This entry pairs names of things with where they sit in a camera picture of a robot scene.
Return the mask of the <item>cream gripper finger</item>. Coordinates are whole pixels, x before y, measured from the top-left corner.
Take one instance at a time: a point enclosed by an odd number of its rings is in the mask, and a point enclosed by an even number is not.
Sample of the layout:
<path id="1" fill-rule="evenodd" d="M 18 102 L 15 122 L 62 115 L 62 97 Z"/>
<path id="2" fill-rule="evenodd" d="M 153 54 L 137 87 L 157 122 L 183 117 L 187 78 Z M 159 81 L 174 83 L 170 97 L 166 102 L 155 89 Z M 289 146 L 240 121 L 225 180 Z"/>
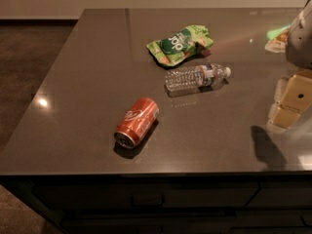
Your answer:
<path id="1" fill-rule="evenodd" d="M 276 102 L 280 102 L 282 99 L 282 96 L 286 90 L 286 87 L 288 85 L 289 79 L 287 77 L 282 77 L 278 80 L 274 95 L 274 100 Z"/>
<path id="2" fill-rule="evenodd" d="M 281 101 L 274 100 L 271 107 L 271 124 L 282 129 L 290 128 L 312 105 L 312 70 L 304 69 L 287 78 Z"/>

